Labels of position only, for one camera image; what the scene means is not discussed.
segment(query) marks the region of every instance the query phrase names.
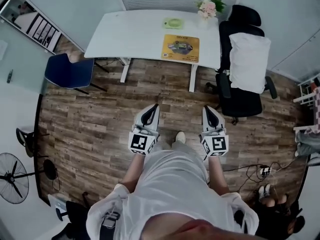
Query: blue chair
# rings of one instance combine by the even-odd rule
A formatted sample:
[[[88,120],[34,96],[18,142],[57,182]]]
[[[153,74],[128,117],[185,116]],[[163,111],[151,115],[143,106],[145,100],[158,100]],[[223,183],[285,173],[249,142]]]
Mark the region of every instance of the blue chair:
[[[106,92],[106,89],[91,83],[94,65],[108,72],[105,68],[95,63],[94,58],[71,63],[66,53],[58,54],[49,58],[44,77],[59,87],[74,89],[87,95],[89,94],[88,92],[79,88],[92,86]]]

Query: black strap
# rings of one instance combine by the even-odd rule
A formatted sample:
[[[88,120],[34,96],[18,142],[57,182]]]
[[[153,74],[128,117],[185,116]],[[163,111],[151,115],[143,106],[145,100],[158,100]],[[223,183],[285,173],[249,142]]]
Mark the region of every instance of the black strap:
[[[243,221],[244,221],[244,216],[245,216],[245,215],[244,215],[244,213],[243,213],[242,210],[237,210],[237,211],[235,212],[234,216],[233,216],[234,221],[235,221],[236,223],[238,223],[238,224],[240,225],[240,227],[242,226],[242,223],[243,223]],[[244,233],[245,233],[245,234],[248,234],[248,228],[247,228],[246,222],[244,222]]]
[[[113,240],[116,223],[120,218],[120,213],[116,211],[108,211],[100,228],[100,240]]]

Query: white shoe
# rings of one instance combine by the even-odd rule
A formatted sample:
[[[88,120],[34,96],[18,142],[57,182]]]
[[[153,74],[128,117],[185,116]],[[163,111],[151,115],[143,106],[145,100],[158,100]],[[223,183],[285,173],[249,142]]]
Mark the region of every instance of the white shoe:
[[[270,196],[270,188],[271,188],[271,184],[267,184],[267,185],[264,187],[264,197]]]
[[[264,198],[265,197],[265,187],[264,186],[259,187],[258,193],[259,193],[259,200]]]
[[[175,136],[175,141],[180,141],[183,144],[186,143],[186,135],[183,131],[179,131],[178,134]]]

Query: green plate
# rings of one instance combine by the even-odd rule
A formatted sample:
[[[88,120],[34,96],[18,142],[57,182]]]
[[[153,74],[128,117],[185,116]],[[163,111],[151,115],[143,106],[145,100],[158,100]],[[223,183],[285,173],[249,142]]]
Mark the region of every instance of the green plate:
[[[162,26],[165,29],[181,30],[184,28],[184,20],[182,18],[165,18]]]

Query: gray pants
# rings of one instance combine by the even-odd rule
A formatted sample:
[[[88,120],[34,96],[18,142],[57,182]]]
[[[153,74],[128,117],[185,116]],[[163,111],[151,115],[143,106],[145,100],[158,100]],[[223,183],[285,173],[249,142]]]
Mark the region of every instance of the gray pants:
[[[296,142],[301,143],[297,147],[299,156],[308,156],[312,153],[320,152],[320,134],[298,132],[295,138]]]
[[[180,140],[175,141],[174,143],[172,143],[172,147],[170,147],[170,145],[168,143],[166,143],[165,141],[158,141],[151,153],[160,151],[160,150],[176,150],[176,151],[181,151],[193,156],[199,156],[198,153],[191,147],[189,147],[188,145],[182,143]]]

